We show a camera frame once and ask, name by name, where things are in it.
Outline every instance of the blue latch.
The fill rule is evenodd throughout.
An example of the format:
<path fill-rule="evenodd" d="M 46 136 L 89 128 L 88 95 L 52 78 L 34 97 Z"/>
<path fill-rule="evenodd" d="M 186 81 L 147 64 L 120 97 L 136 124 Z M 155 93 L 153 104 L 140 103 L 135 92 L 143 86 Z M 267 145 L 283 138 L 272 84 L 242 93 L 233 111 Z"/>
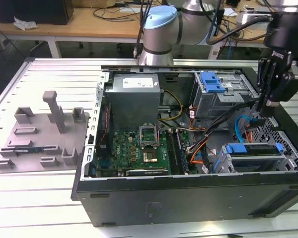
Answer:
<path fill-rule="evenodd" d="M 278 149 L 279 153 L 282 154 L 284 151 L 284 148 L 281 143 L 276 143 L 276 148 Z"/>
<path fill-rule="evenodd" d="M 228 153 L 247 153 L 247 149 L 243 144 L 228 144 L 226 146 L 226 151 Z"/>
<path fill-rule="evenodd" d="M 207 93 L 224 93 L 226 91 L 214 72 L 201 72 L 201 82 Z"/>

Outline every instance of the wooden table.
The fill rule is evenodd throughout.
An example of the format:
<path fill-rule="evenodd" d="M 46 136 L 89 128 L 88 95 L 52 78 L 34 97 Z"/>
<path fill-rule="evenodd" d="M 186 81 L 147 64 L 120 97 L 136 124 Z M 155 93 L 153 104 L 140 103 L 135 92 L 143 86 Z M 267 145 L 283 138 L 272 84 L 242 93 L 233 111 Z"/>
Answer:
<path fill-rule="evenodd" d="M 258 6 L 253 1 L 242 0 L 236 11 L 240 11 L 245 5 Z M 109 11 L 116 11 L 118 8 L 111 8 Z M 117 17 L 130 13 L 105 13 L 105 17 Z M 97 18 L 93 15 L 91 8 L 75 8 L 74 14 L 67 25 L 38 24 L 38 28 L 22 31 L 13 24 L 1 24 L 0 30 L 12 40 L 36 40 L 47 41 L 52 57 L 60 58 L 60 50 L 57 41 L 73 42 L 114 42 L 114 43 L 135 43 L 138 31 L 139 20 L 137 16 L 131 16 L 133 21 L 111 22 Z M 228 17 L 236 22 L 236 17 Z M 256 37 L 263 34 L 261 31 L 245 30 L 245 38 Z M 212 46 L 209 59 L 216 59 L 223 43 Z M 263 47 L 263 39 L 253 42 L 239 42 L 238 47 Z"/>

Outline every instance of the ram slot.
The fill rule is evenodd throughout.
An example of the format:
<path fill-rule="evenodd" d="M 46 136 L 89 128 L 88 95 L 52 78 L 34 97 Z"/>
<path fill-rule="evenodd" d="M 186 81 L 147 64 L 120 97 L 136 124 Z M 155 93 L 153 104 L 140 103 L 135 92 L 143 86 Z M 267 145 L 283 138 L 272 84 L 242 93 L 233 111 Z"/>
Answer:
<path fill-rule="evenodd" d="M 182 140 L 181 140 L 179 132 L 176 133 L 176 141 L 177 141 L 177 148 L 179 148 L 179 154 L 180 154 L 180 160 L 181 160 L 181 164 L 182 164 L 182 170 L 183 170 L 183 172 L 187 173 L 189 169 L 188 169 L 187 160 L 186 160 L 186 157 L 184 155 L 183 148 L 182 148 Z"/>
<path fill-rule="evenodd" d="M 178 174 L 180 174 L 180 172 L 179 172 L 179 166 L 178 166 L 178 162 L 177 162 L 176 154 L 175 154 L 175 150 L 174 150 L 172 134 L 170 132 L 167 132 L 165 134 L 165 139 L 166 139 L 167 148 L 168 148 L 171 174 L 178 175 Z"/>

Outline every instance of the yellow cable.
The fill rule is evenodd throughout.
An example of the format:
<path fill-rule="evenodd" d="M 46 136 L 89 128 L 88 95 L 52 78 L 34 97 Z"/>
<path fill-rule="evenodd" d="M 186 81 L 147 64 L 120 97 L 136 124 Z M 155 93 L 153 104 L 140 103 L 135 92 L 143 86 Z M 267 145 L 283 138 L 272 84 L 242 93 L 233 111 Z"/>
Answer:
<path fill-rule="evenodd" d="M 171 117 L 171 118 L 160 118 L 158 120 L 174 120 L 174 119 L 177 119 L 181 116 L 182 112 L 183 112 L 183 105 L 182 103 L 180 102 L 180 100 L 177 98 L 177 96 L 175 96 L 173 93 L 171 93 L 170 91 L 168 90 L 165 90 L 165 92 L 169 93 L 172 97 L 174 97 L 175 100 L 178 101 L 179 105 L 180 105 L 180 112 L 178 115 L 174 116 L 174 117 Z"/>

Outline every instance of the motherboard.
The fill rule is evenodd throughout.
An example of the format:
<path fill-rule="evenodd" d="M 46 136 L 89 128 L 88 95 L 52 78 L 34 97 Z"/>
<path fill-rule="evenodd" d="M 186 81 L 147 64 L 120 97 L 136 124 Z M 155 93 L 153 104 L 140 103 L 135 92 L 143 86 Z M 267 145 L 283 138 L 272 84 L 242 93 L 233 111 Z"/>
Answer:
<path fill-rule="evenodd" d="M 137 131 L 114 133 L 110 158 L 99 158 L 97 177 L 184 174 L 188 172 L 186 131 L 164 130 L 158 126 L 140 127 Z"/>

